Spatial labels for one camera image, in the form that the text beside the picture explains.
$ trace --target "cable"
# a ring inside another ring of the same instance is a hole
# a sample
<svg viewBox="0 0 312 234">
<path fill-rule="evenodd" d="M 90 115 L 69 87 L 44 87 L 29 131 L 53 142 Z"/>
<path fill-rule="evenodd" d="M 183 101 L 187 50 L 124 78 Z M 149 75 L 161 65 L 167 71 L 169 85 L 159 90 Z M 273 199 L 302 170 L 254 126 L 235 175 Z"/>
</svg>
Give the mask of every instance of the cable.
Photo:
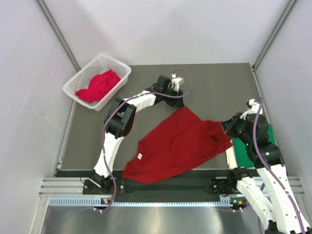
<svg viewBox="0 0 312 234">
<path fill-rule="evenodd" d="M 257 155 L 260 159 L 260 161 L 262 162 L 262 164 L 264 165 L 264 167 L 269 171 L 269 173 L 273 176 L 273 178 L 277 181 L 277 183 L 281 186 L 281 188 L 285 191 L 287 197 L 289 198 L 289 200 L 291 201 L 292 203 L 292 206 L 294 208 L 294 211 L 298 217 L 298 221 L 299 221 L 299 225 L 300 225 L 300 228 L 301 228 L 301 232 L 304 234 L 305 233 L 305 228 L 303 226 L 303 222 L 302 222 L 302 219 L 301 219 L 301 215 L 300 215 L 300 211 L 298 210 L 297 208 L 297 205 L 293 199 L 293 197 L 290 195 L 290 193 L 288 191 L 286 191 L 286 188 L 285 186 L 283 185 L 283 183 L 278 179 L 278 177 L 274 174 L 274 172 L 271 170 L 271 168 L 268 166 L 268 164 L 266 163 L 266 161 L 263 159 L 260 151 L 259 151 L 259 148 L 258 148 L 258 144 L 257 144 L 257 137 L 256 137 L 256 129 L 257 129 L 257 122 L 258 122 L 258 119 L 259 119 L 259 115 L 260 115 L 260 111 L 263 107 L 263 104 L 264 104 L 264 98 L 262 97 L 261 99 L 261 103 L 260 103 L 260 107 L 257 111 L 257 114 L 255 115 L 255 118 L 254 118 L 254 123 L 253 123 L 253 145 L 254 145 L 254 148 L 255 148 L 255 151 L 257 152 Z"/>
<path fill-rule="evenodd" d="M 118 107 L 116 108 L 116 110 L 114 110 L 114 111 L 112 112 L 112 114 L 109 116 L 109 118 L 105 121 L 104 126 L 103 126 L 103 130 L 102 130 L 102 134 L 101 134 L 101 143 L 102 143 L 102 150 L 103 150 L 103 154 L 104 154 L 104 157 L 103 157 L 103 158 L 104 158 L 104 163 L 105 163 L 105 166 L 106 166 L 106 168 L 107 168 L 107 171 L 108 171 L 109 175 L 110 175 L 111 178 L 112 178 L 112 181 L 113 181 L 113 184 L 114 184 L 114 188 L 113 188 L 114 192 L 113 192 L 113 194 L 112 194 L 112 199 L 111 199 L 110 203 L 108 204 L 108 206 L 107 206 L 105 209 L 102 210 L 102 212 L 107 211 L 107 210 L 109 210 L 109 209 L 111 208 L 111 206 L 112 206 L 112 204 L 113 204 L 113 202 L 114 202 L 114 200 L 115 200 L 116 192 L 117 192 L 116 180 L 115 180 L 115 178 L 114 178 L 114 176 L 113 176 L 113 173 L 111 172 L 111 170 L 109 169 L 109 167 L 108 167 L 108 165 L 107 165 L 107 161 L 106 161 L 106 157 L 105 157 L 104 141 L 105 141 L 105 129 L 106 129 L 107 124 L 109 123 L 109 121 L 113 118 L 113 116 L 118 112 L 118 110 L 119 110 L 123 105 L 125 105 L 128 101 L 133 100 L 133 99 L 136 99 L 136 98 L 139 98 L 139 97 L 141 97 L 141 96 L 150 95 L 150 94 L 159 95 L 159 96 L 163 96 L 163 97 L 167 97 L 167 98 L 182 98 L 182 97 L 186 96 L 186 95 L 190 92 L 190 90 L 191 90 L 191 88 L 192 88 L 192 77 L 190 76 L 190 74 L 189 74 L 187 71 L 185 71 L 185 70 L 183 70 L 183 69 L 176 69 L 176 70 L 174 70 L 173 74 L 175 74 L 176 71 L 182 71 L 182 72 L 184 72 L 184 73 L 189 77 L 189 79 L 190 79 L 190 87 L 189 87 L 189 89 L 188 89 L 188 91 L 187 91 L 186 93 L 184 93 L 183 95 L 180 95 L 180 96 L 171 96 L 171 95 L 166 95 L 166 94 L 157 93 L 157 92 L 150 92 L 150 93 L 144 93 L 144 94 L 141 94 L 141 95 L 137 95 L 137 96 L 134 96 L 134 97 L 130 97 L 130 98 L 128 98 L 127 100 L 125 100 L 120 106 L 118 106 Z M 75 214 L 77 214 L 77 213 L 79 213 L 79 212 L 81 212 L 81 211 L 84 211 L 84 210 L 92 210 L 92 209 L 93 209 L 92 207 L 82 208 L 82 209 L 80 209 L 80 210 L 78 210 L 78 211 L 72 213 L 71 215 L 69 215 L 69 216 L 68 216 L 67 218 L 65 218 L 60 224 L 58 224 L 58 225 L 56 225 L 56 226 L 54 226 L 54 227 L 53 227 L 52 224 L 51 224 L 51 216 L 50 216 L 50 217 L 49 217 L 49 225 L 50 225 L 50 227 L 52 227 L 52 228 L 57 228 L 57 227 L 61 226 L 62 224 L 64 224 L 69 218 L 71 218 L 71 217 L 74 216 Z"/>
</svg>

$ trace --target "red cloth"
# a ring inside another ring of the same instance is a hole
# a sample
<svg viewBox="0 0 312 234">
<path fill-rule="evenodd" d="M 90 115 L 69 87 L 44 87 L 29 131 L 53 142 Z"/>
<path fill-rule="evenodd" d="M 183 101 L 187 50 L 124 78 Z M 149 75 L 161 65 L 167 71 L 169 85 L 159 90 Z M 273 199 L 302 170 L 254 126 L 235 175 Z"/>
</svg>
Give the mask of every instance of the red cloth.
<svg viewBox="0 0 312 234">
<path fill-rule="evenodd" d="M 146 184 L 162 181 L 224 152 L 232 146 L 230 140 L 220 122 L 202 121 L 189 108 L 179 109 L 138 143 L 122 177 Z"/>
<path fill-rule="evenodd" d="M 119 81 L 118 75 L 113 70 L 109 70 L 93 77 L 88 89 L 78 90 L 76 95 L 86 102 L 101 101 Z"/>
</svg>

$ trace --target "gray table surface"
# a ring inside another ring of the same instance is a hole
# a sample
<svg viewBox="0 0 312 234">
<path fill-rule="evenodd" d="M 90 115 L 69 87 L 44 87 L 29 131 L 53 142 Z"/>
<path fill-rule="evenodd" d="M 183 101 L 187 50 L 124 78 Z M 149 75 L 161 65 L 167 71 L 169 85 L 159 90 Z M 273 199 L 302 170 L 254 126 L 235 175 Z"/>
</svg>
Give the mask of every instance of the gray table surface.
<svg viewBox="0 0 312 234">
<path fill-rule="evenodd" d="M 117 93 L 120 98 L 129 98 L 155 83 L 159 75 L 170 77 L 173 70 L 187 70 L 193 78 L 191 92 L 184 103 L 202 120 L 227 120 L 237 111 L 246 110 L 246 101 L 258 98 L 259 92 L 248 63 L 142 65 L 131 66 L 128 83 Z M 187 91 L 190 82 L 184 78 L 181 89 Z M 103 122 L 112 100 L 99 112 L 76 106 L 72 127 L 63 159 L 63 170 L 93 169 L 101 150 L 100 136 Z M 137 143 L 175 109 L 160 103 L 146 108 L 136 115 L 133 128 L 123 140 L 114 162 L 114 169 L 123 170 L 128 161 L 137 154 Z M 199 168 L 227 168 L 225 153 L 205 162 Z"/>
</svg>

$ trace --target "clothing label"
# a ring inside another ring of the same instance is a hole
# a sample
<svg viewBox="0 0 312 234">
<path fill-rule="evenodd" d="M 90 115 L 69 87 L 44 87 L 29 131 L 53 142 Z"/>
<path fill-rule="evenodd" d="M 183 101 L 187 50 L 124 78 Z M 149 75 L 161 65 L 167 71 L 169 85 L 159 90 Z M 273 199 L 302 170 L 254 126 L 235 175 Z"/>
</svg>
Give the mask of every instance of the clothing label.
<svg viewBox="0 0 312 234">
<path fill-rule="evenodd" d="M 141 159 L 142 159 L 142 156 L 143 156 L 142 154 L 138 154 L 138 155 L 137 155 L 137 158 L 141 160 Z"/>
</svg>

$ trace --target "black bracket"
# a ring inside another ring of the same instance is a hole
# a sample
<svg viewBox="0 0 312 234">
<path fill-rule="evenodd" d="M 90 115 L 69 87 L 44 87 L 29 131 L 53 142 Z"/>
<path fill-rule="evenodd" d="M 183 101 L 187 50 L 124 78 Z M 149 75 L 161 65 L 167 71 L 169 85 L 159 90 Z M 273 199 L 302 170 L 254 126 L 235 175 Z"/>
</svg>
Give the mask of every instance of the black bracket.
<svg viewBox="0 0 312 234">
<path fill-rule="evenodd" d="M 105 118 L 105 122 L 123 102 L 124 100 L 119 97 L 114 99 L 113 104 Z M 124 104 L 109 121 L 105 131 L 113 134 L 116 139 L 127 136 L 132 129 L 133 121 L 136 115 L 136 109 L 137 107 L 132 104 Z"/>
<path fill-rule="evenodd" d="M 100 195 L 100 194 L 111 194 L 111 187 L 113 183 L 112 180 L 108 177 L 100 176 L 92 171 L 90 179 L 84 181 L 82 194 L 86 195 Z"/>
<path fill-rule="evenodd" d="M 153 84 L 151 88 L 147 88 L 147 91 L 157 92 L 170 96 L 181 96 L 183 95 L 182 90 L 175 91 L 171 79 L 165 76 L 159 76 L 157 83 Z M 183 98 L 172 98 L 156 95 L 155 104 L 165 101 L 167 105 L 175 108 L 184 108 Z"/>
<path fill-rule="evenodd" d="M 245 167 L 236 167 L 229 172 L 228 181 L 231 187 L 236 189 L 237 181 L 245 177 L 252 178 L 249 170 Z"/>
</svg>

